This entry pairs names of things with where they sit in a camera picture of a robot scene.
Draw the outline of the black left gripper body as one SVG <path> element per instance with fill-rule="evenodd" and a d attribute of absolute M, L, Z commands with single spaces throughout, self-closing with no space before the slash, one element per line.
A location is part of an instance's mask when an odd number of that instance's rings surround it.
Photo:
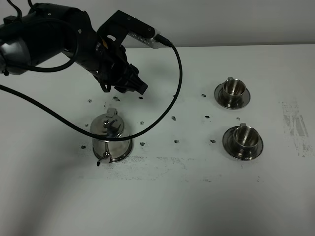
<path fill-rule="evenodd" d="M 99 37 L 95 52 L 99 59 L 95 78 L 103 92 L 110 92 L 115 84 L 125 84 L 124 75 L 129 65 L 125 47 L 117 47 L 110 38 Z"/>

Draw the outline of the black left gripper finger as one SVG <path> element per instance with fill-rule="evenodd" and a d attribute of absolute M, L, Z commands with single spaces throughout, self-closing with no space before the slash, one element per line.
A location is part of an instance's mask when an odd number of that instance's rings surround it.
<path fill-rule="evenodd" d="M 148 88 L 148 85 L 143 82 L 138 75 L 138 68 L 133 66 L 132 64 L 129 64 L 124 75 L 125 88 L 128 91 L 136 91 L 139 94 L 144 94 L 146 89 Z"/>
<path fill-rule="evenodd" d="M 115 84 L 114 88 L 120 93 L 134 92 L 134 87 L 130 84 Z"/>

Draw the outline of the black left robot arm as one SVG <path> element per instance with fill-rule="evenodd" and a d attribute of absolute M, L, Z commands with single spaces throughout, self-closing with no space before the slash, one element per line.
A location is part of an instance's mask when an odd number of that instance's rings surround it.
<path fill-rule="evenodd" d="M 122 45 L 128 35 L 151 38 L 155 31 L 122 12 L 115 12 L 94 30 L 87 12 L 75 7 L 37 3 L 29 13 L 9 16 L 0 27 L 0 71 L 20 75 L 64 54 L 90 72 L 104 92 L 116 89 L 143 94 L 147 89 L 138 69 L 128 63 Z"/>

